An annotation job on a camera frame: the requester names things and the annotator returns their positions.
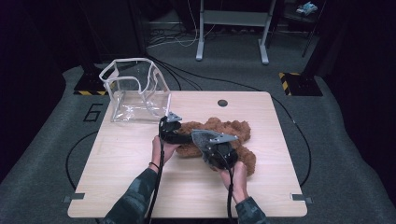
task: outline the gray carpet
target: gray carpet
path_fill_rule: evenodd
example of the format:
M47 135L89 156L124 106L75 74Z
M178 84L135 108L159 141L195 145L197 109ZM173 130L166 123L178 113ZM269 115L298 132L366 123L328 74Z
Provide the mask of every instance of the gray carpet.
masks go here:
M395 223L395 207L377 174L362 160L347 136L338 104L321 78L324 75L318 74L316 77L322 97L286 96L283 92L278 73L302 72L312 48L302 58L306 41L303 36L278 34L268 49L270 64L262 65L257 38L259 36L255 35L210 38L205 43L201 62L195 61L196 42L190 47L182 47L178 43L164 44L148 48L148 53L202 77L231 80L268 91L287 108L312 151L311 174L302 190L305 196L313 198L314 203L307 206L305 217L271 217L272 223ZM174 78L160 69L171 90L178 91ZM255 91L234 83L178 73L195 81L204 91ZM65 172L67 155L82 139L68 162L70 175L77 184L95 138L94 132L99 129L109 103L108 96L73 95L73 88L81 75L80 67L64 73L67 86L63 99L2 182L1 223L95 223L92 218L69 217L69 204L62 202L64 196L74 192ZM180 78L179 81L183 91L194 90L187 82ZM92 110L100 111L97 121L84 121L92 104L96 104ZM282 106L277 102L274 105L296 174L302 181L308 169L307 146ZM170 221L156 222L193 222ZM195 222L213 223L213 220Z

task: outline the plush toy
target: plush toy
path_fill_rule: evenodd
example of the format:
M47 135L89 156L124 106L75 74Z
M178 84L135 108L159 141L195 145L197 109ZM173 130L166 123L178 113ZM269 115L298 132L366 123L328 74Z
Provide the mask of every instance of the plush toy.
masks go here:
M205 129L217 133L227 133L236 135L237 140L231 143L232 147L238 154L238 160L242 161L247 166L247 175L253 175L256 166L256 156L252 151L243 146L243 144L250 139L250 127L246 121L226 121L222 122L218 118L210 118L205 124L200 122L185 122L181 123L179 133L190 134L193 129ZM176 149L181 157L191 158L202 156L201 151L194 143L181 145Z

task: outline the person's left hand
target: person's left hand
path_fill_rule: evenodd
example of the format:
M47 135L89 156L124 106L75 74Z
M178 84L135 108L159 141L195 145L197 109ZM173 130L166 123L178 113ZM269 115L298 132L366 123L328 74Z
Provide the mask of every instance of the person's left hand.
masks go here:
M151 162L154 164L160 166L160 160L161 160L161 139L158 135L154 137L152 140L152 154L151 154ZM163 165L166 164L169 159L171 159L173 153L175 152L175 149L179 147L180 145L173 145L169 144L166 142L163 142ZM149 168L154 170L155 172L158 173L158 168L154 165L150 165Z

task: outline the hand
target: hand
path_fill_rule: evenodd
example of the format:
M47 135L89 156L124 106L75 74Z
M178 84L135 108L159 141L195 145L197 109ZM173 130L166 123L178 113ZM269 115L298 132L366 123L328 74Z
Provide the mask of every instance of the hand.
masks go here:
M226 189L230 187L231 179L230 173L228 170L220 170L219 171L220 177L224 183ZM247 190L247 176L248 176L248 169L244 163L238 161L235 166L232 168L233 170L233 200L235 203L240 203L244 201L248 197L248 190Z
M154 137L152 140L152 154L151 154L151 162L154 164L160 166L160 160L161 160L161 139L157 135ZM172 145L168 144L166 142L163 143L163 165L166 164L167 161L172 157L173 153L175 152L175 149L179 147L180 145ZM158 173L158 168L154 165L149 166L150 169Z

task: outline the person's right hand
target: person's right hand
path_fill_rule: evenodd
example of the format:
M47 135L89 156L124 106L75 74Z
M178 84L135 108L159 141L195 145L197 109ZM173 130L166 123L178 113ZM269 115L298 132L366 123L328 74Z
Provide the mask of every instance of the person's right hand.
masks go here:
M233 169L233 200L240 203L248 197L247 176L248 169L244 163L238 161ZM231 179L228 170L217 169L226 189L230 187Z

